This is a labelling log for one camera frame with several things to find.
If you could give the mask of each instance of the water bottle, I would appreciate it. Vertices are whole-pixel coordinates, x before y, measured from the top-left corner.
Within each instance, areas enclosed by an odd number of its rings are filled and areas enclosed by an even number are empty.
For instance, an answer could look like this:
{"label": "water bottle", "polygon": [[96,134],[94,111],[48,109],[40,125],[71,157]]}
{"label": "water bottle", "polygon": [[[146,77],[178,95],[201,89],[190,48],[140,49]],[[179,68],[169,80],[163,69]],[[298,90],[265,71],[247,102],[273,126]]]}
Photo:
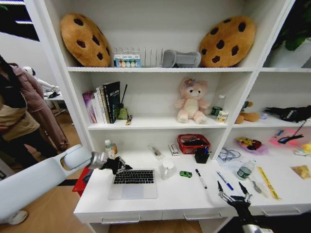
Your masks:
{"label": "water bottle", "polygon": [[113,154],[113,150],[111,148],[111,142],[110,140],[105,140],[105,145],[106,145],[106,148],[105,148],[105,153],[108,154],[108,158],[109,159],[115,159],[115,156]]}
{"label": "water bottle", "polygon": [[216,119],[219,112],[224,108],[225,105],[225,95],[219,95],[217,103],[213,106],[210,112],[210,118]]}
{"label": "water bottle", "polygon": [[251,159],[247,163],[244,163],[237,172],[237,177],[240,180],[245,180],[252,173],[255,168],[256,160]]}

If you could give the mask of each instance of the desk drawer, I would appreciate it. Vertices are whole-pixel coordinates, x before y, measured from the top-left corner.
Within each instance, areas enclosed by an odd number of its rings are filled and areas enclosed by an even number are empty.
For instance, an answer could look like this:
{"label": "desk drawer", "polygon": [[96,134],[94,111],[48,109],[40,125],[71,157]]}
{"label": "desk drawer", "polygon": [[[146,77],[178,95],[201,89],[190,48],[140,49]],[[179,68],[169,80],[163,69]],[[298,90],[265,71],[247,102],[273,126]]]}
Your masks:
{"label": "desk drawer", "polygon": [[304,212],[310,211],[311,205],[280,205],[280,206],[250,206],[252,215],[265,216],[286,216],[286,215],[300,215]]}
{"label": "desk drawer", "polygon": [[76,216],[82,223],[126,224],[146,220],[161,220],[162,211],[93,213]]}
{"label": "desk drawer", "polygon": [[232,216],[237,216],[237,213],[233,208],[173,210],[163,211],[162,220],[185,219],[192,221]]}

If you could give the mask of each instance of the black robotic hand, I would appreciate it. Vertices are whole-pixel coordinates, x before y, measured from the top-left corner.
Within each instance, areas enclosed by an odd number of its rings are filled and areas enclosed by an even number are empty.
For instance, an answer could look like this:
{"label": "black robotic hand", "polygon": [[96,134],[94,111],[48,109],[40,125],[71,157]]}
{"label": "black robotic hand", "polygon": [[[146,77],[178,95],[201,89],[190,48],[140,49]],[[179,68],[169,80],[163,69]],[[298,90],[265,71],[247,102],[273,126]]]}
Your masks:
{"label": "black robotic hand", "polygon": [[258,222],[255,220],[255,218],[252,216],[252,214],[249,212],[248,207],[251,205],[251,202],[249,201],[252,197],[251,194],[248,193],[247,189],[239,182],[240,188],[242,192],[245,194],[245,196],[228,196],[226,193],[224,193],[222,186],[218,182],[218,190],[219,190],[219,196],[225,200],[229,205],[233,206],[235,210],[237,211],[241,223],[244,224],[257,224]]}
{"label": "black robotic hand", "polygon": [[101,169],[111,169],[114,175],[119,174],[125,170],[133,169],[131,166],[125,164],[125,161],[121,159],[121,157],[117,157],[115,159],[107,159],[107,162]]}
{"label": "black robotic hand", "polygon": [[311,105],[300,108],[265,108],[264,111],[291,122],[299,122],[311,117]]}

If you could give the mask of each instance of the laptop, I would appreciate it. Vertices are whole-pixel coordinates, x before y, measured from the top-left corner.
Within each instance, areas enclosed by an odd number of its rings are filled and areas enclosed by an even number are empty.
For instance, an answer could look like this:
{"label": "laptop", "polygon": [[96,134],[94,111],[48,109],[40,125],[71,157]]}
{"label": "laptop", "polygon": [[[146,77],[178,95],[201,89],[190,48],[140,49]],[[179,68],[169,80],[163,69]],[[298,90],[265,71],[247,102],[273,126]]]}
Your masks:
{"label": "laptop", "polygon": [[155,171],[126,170],[114,176],[109,200],[117,199],[156,199]]}

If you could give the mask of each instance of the dish rack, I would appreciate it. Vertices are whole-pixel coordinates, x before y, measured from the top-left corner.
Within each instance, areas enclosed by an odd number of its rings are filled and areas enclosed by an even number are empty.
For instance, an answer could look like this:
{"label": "dish rack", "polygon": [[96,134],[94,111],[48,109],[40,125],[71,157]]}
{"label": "dish rack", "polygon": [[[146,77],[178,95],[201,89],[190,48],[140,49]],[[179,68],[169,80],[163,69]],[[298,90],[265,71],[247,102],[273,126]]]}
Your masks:
{"label": "dish rack", "polygon": [[114,57],[116,54],[140,55],[140,67],[162,67],[163,48],[139,48],[139,47],[112,47]]}

